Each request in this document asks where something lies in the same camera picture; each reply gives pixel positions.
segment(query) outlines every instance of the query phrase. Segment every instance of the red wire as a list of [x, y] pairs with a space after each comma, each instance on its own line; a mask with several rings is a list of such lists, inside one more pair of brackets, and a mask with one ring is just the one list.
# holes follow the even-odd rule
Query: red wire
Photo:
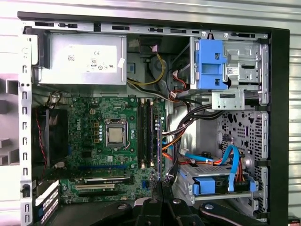
[[43, 154], [44, 163], [45, 163], [43, 173], [42, 173], [42, 176], [41, 176], [41, 179], [43, 179], [43, 177], [45, 175], [46, 168], [47, 168], [47, 158], [46, 158], [46, 154], [44, 152], [44, 147], [43, 147], [43, 142], [42, 142], [42, 129], [41, 129], [41, 126], [40, 126], [40, 123], [39, 123], [39, 120], [38, 120], [38, 110], [36, 109], [35, 112], [36, 112], [36, 123], [37, 123], [38, 129], [39, 129], [39, 145], [40, 145], [41, 152]]
[[181, 82], [181, 83], [184, 85], [184, 88], [186, 88], [186, 87], [187, 87], [187, 84], [186, 84], [186, 82], [184, 82], [183, 80], [181, 80], [181, 79], [178, 79], [178, 78], [177, 78], [177, 77], [175, 77], [174, 75], [173, 75], [173, 78], [174, 78], [175, 80], [177, 80], [177, 81]]

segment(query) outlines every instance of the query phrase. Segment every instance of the green motherboard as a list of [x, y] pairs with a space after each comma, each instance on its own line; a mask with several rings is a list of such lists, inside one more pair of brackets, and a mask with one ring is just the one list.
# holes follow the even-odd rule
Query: green motherboard
[[162, 141], [158, 131], [166, 126], [164, 100], [72, 97], [68, 106], [68, 173], [60, 179], [61, 200], [150, 197], [150, 182], [157, 180], [157, 142]]

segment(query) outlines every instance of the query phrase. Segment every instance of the corrugated metal wall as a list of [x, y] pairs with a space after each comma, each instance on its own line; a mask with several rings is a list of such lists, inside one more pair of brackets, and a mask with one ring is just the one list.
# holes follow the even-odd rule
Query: corrugated metal wall
[[15, 73], [17, 11], [159, 18], [286, 28], [290, 40], [289, 212], [301, 217], [301, 1], [299, 0], [0, 1], [0, 73]]

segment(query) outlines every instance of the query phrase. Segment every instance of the power supply label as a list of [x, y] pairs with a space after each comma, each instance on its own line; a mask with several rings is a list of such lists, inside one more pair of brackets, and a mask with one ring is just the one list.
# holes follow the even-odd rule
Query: power supply label
[[65, 59], [67, 65], [82, 72], [117, 72], [116, 46], [69, 45]]

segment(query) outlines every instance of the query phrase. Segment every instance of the metal frame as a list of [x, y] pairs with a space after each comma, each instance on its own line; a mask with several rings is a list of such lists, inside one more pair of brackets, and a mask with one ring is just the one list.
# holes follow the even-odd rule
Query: metal frame
[[[81, 21], [92, 22], [101, 21], [102, 23], [124, 23], [124, 24], [156, 24], [157, 26], [168, 27], [182, 27], [189, 29], [199, 29], [202, 27], [204, 30], [215, 29], [219, 31], [237, 31], [237, 32], [256, 32], [267, 33], [269, 40], [264, 41], [265, 44], [269, 44], [270, 47], [270, 59], [269, 71], [270, 77], [270, 102], [268, 107], [262, 107], [262, 110], [269, 112], [269, 158], [267, 161], [267, 167], [269, 168], [269, 223], [271, 225], [285, 225], [288, 219], [288, 111], [289, 111], [289, 30], [275, 29], [267, 27], [255, 27], [255, 26], [241, 26], [241, 25], [223, 25], [223, 24], [203, 24], [196, 22], [180, 22], [180, 21], [168, 21], [155, 19], [135, 19], [124, 17], [102, 17], [102, 16], [81, 16], [81, 15], [60, 15], [60, 14], [43, 14], [43, 13], [31, 13], [31, 12], [18, 12], [18, 17], [22, 20], [37, 20], [37, 21]], [[29, 83], [29, 73], [21, 74], [21, 80], [27, 84]], [[31, 86], [20, 87], [19, 93], [23, 91], [31, 91]], [[30, 122], [28, 117], [22, 116], [22, 105], [28, 106], [31, 102], [31, 95], [28, 96], [25, 101], [20, 101], [19, 112], [20, 128], [23, 126], [23, 122]], [[20, 136], [26, 138], [26, 133], [22, 133], [20, 130]], [[20, 140], [20, 165], [28, 163], [22, 161], [23, 154], [29, 153], [30, 141], [27, 145], [23, 145]], [[28, 175], [23, 176], [21, 179], [21, 186], [24, 183], [31, 184], [31, 178]], [[32, 209], [32, 192], [28, 199], [21, 199], [21, 211], [22, 217], [24, 217], [24, 208], [28, 204], [30, 211]]]
[[20, 201], [21, 201], [21, 223], [30, 225], [33, 223], [32, 196], [32, 64], [34, 52], [32, 43], [37, 43], [37, 36], [22, 36], [22, 69], [19, 74], [19, 153], [21, 167]]

